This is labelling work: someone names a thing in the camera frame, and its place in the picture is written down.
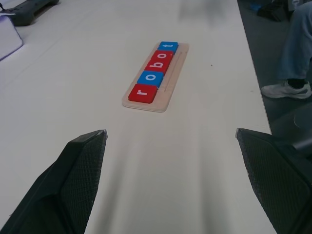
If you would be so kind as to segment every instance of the blue object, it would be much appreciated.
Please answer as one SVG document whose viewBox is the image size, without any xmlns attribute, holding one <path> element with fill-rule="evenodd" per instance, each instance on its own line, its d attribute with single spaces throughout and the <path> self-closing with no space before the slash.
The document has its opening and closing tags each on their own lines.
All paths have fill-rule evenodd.
<svg viewBox="0 0 312 234">
<path fill-rule="evenodd" d="M 173 41 L 162 41 L 158 47 L 158 50 L 170 50 L 173 51 L 174 54 L 178 48 L 178 43 Z"/>
<path fill-rule="evenodd" d="M 251 10 L 258 12 L 262 5 L 258 3 L 250 3 L 249 7 Z"/>
<path fill-rule="evenodd" d="M 140 76 L 140 78 L 137 80 L 137 83 L 156 85 L 159 88 L 163 79 L 164 79 L 164 75 L 162 72 L 144 71 L 142 72 L 142 75 Z"/>
</svg>

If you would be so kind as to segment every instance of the jeans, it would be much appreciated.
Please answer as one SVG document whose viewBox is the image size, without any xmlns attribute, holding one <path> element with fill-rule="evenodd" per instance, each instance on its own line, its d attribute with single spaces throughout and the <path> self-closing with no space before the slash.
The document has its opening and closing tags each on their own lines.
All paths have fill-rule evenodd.
<svg viewBox="0 0 312 234">
<path fill-rule="evenodd" d="M 292 16 L 277 70 L 278 79 L 305 79 L 312 58 L 312 2 L 299 6 Z"/>
</svg>

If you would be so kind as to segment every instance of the red letter tile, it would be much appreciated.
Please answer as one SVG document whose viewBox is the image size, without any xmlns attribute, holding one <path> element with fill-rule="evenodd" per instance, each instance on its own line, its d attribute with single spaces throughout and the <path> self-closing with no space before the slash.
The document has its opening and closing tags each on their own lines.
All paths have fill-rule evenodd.
<svg viewBox="0 0 312 234">
<path fill-rule="evenodd" d="M 171 62 L 171 57 L 166 56 L 165 58 L 158 58 L 152 59 L 148 62 L 147 66 L 145 67 L 145 71 L 150 72 L 162 72 L 165 76 L 167 69 L 169 67 L 169 64 Z"/>
<path fill-rule="evenodd" d="M 152 103 L 156 93 L 156 85 L 136 84 L 128 96 L 129 101 Z"/>
<path fill-rule="evenodd" d="M 168 60 L 168 58 L 170 58 L 170 61 L 171 61 L 173 56 L 174 56 L 173 51 L 156 50 L 151 60 Z"/>
</svg>

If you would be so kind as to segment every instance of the gray floor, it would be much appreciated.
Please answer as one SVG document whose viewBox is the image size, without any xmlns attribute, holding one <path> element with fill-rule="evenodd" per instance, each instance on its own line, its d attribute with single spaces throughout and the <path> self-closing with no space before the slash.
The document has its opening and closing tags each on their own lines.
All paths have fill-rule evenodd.
<svg viewBox="0 0 312 234">
<path fill-rule="evenodd" d="M 289 22 L 274 22 L 257 16 L 255 11 L 249 9 L 249 3 L 246 0 L 238 0 L 238 5 L 259 85 L 262 87 L 276 83 L 277 63 L 287 36 Z M 312 82 L 312 69 L 310 69 L 307 79 L 310 83 Z M 312 102 L 312 97 L 307 100 L 263 97 L 263 100 L 271 125 L 284 114 Z"/>
</svg>

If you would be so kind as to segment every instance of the black sock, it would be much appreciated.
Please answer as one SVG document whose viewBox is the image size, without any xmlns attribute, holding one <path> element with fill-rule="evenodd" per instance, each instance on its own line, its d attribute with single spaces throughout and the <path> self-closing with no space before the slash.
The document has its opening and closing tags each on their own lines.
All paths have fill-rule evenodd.
<svg viewBox="0 0 312 234">
<path fill-rule="evenodd" d="M 306 84 L 305 79 L 288 79 L 287 82 L 294 89 L 301 89 Z"/>
</svg>

